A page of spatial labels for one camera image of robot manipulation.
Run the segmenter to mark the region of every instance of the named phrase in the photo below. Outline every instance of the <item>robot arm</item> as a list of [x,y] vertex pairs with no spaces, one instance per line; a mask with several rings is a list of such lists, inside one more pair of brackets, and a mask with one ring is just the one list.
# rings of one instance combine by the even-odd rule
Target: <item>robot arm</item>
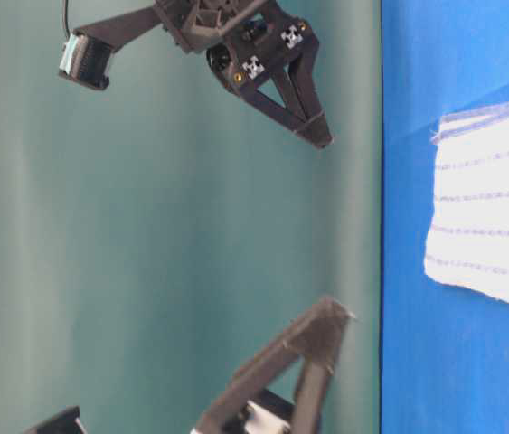
[[[207,50],[227,91],[317,148],[332,143],[312,78],[318,39],[307,21],[284,12],[276,0],[155,0],[76,28],[65,44],[60,75],[104,90],[113,54],[159,24],[184,52]],[[281,101],[259,90],[269,80]]]
[[[350,317],[332,298],[321,299],[233,375],[192,434],[317,434]],[[299,358],[304,364],[291,403],[267,387]],[[24,434],[87,434],[79,417],[73,407]]]

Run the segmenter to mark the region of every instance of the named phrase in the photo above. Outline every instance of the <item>white cloth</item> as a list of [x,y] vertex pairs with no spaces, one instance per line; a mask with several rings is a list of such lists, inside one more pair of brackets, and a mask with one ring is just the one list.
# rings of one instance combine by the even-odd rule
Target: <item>white cloth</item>
[[425,272],[509,302],[509,103],[443,117]]

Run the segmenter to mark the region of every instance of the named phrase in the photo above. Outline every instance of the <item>white part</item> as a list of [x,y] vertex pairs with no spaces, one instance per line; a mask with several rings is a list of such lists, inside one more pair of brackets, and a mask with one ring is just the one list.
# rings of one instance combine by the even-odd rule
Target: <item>white part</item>
[[256,79],[262,72],[266,70],[264,65],[260,63],[260,60],[257,56],[250,57],[249,61],[245,61],[242,64],[242,68],[244,68],[252,80]]
[[77,418],[77,419],[75,420],[75,423],[77,423],[77,426],[78,426],[78,427],[80,427],[81,432],[82,432],[83,434],[88,434],[88,432],[85,430],[85,427],[83,426],[83,424],[81,423],[81,420],[80,420],[79,418]]
[[66,74],[70,74],[71,65],[73,64],[73,52],[77,47],[77,42],[80,41],[80,37],[76,34],[71,34],[70,39],[65,43],[65,49],[63,50],[63,57],[61,58],[61,64],[59,69],[65,71]]
[[247,434],[283,434],[285,429],[290,429],[288,422],[270,411],[252,401],[248,404],[252,412],[245,426]]
[[290,27],[288,27],[288,30],[282,32],[280,34],[280,37],[284,42],[287,43],[287,47],[290,50],[292,50],[294,47],[296,47],[298,44],[304,41],[302,34],[300,34],[300,31],[297,29],[295,25],[291,25]]

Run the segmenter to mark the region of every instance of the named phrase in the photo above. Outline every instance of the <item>gripper jaw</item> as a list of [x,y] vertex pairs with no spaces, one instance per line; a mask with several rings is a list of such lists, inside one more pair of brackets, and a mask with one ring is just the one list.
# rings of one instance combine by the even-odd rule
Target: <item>gripper jaw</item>
[[[321,299],[233,375],[193,434],[316,434],[350,317],[332,298]],[[269,384],[299,358],[294,405],[269,395]]]

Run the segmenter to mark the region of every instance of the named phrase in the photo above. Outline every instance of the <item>blue surface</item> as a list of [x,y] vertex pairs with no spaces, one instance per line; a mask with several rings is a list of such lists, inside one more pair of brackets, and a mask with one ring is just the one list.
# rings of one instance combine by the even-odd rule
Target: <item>blue surface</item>
[[383,0],[382,433],[509,432],[509,305],[423,271],[441,115],[509,100],[509,1]]

